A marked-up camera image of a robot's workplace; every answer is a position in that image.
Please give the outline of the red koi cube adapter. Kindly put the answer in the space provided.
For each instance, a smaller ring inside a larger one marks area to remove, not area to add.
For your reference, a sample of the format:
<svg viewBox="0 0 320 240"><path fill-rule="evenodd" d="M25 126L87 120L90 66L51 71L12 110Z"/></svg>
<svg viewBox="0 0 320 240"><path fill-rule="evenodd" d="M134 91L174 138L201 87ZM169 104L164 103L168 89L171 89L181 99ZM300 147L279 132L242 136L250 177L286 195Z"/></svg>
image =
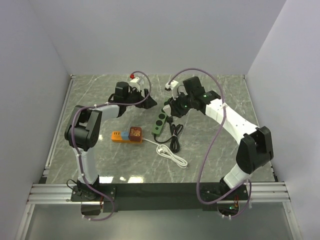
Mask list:
<svg viewBox="0 0 320 240"><path fill-rule="evenodd" d="M131 126L129 129L128 138L131 142L141 142L143 139L142 128L138 126Z"/></svg>

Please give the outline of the green power strip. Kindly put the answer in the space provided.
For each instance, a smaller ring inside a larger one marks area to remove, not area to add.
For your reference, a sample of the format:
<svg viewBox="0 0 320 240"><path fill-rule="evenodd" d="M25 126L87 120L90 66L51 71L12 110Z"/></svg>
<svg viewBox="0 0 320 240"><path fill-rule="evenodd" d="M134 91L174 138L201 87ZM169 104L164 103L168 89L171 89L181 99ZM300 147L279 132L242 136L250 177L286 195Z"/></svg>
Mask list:
<svg viewBox="0 0 320 240"><path fill-rule="evenodd" d="M167 115L163 112L157 116L156 121L151 130L152 135L156 135L157 137L161 135L164 125L166 123L166 118Z"/></svg>

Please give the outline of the blue charger plug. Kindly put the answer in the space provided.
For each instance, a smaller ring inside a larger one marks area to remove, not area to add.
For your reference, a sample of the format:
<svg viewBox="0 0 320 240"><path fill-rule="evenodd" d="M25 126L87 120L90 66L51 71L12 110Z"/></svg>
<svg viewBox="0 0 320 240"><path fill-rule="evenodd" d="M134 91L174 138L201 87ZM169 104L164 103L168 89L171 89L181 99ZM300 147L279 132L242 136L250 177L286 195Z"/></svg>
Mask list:
<svg viewBox="0 0 320 240"><path fill-rule="evenodd" d="M130 139L129 139L129 132L128 132L128 131L122 131L121 134L120 134L120 136L121 136L121 139L122 139L123 141L129 141L129 140L130 140Z"/></svg>

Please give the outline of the orange power strip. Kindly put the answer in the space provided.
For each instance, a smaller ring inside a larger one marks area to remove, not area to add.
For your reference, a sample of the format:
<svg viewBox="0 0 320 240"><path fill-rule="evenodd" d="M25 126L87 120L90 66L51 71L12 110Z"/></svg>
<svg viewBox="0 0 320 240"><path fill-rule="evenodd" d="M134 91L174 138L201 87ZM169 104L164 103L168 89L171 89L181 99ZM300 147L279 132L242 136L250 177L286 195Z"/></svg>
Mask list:
<svg viewBox="0 0 320 240"><path fill-rule="evenodd" d="M132 142L130 140L124 141L121 138L121 131L113 131L111 133L111 140L115 143L129 143L129 144L140 144L143 141L143 140L141 142Z"/></svg>

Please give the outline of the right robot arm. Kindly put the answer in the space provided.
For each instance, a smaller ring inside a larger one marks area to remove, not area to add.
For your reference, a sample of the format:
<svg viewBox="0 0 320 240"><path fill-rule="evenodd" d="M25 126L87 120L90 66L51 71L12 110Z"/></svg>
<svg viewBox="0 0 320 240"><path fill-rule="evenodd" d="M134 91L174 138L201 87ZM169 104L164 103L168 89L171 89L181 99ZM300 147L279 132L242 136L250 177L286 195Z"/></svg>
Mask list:
<svg viewBox="0 0 320 240"><path fill-rule="evenodd" d="M221 197L230 200L237 194L236 185L273 159L271 131L244 119L224 103L215 91L206 91L197 76L183 81L185 92L180 92L179 86L179 82L175 80L165 85L165 90L172 94L165 103L165 113L181 118L190 109L200 111L222 125L238 144L236 163L222 178L222 185L219 187Z"/></svg>

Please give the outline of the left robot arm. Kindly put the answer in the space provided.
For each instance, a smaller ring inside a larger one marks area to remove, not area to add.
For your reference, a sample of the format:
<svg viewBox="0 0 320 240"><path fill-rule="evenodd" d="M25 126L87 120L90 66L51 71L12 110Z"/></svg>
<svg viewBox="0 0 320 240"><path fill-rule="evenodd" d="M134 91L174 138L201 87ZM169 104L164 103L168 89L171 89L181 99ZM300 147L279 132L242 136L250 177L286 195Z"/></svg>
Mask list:
<svg viewBox="0 0 320 240"><path fill-rule="evenodd" d="M141 90L137 83L120 81L106 103L93 107L74 107L64 138L75 154L77 189L88 201L94 201L100 195L94 146L99 139L101 123L121 117L129 106L150 109L156 105L147 88Z"/></svg>

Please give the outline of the white charger plug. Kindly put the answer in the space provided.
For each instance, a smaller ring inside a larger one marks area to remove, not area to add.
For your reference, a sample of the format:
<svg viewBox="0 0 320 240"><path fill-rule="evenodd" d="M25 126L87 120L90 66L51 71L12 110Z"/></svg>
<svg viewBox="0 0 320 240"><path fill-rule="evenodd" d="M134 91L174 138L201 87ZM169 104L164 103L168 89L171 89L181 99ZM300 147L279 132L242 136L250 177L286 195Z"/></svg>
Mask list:
<svg viewBox="0 0 320 240"><path fill-rule="evenodd" d="M165 105L162 110L168 115L171 116L171 106L170 105Z"/></svg>

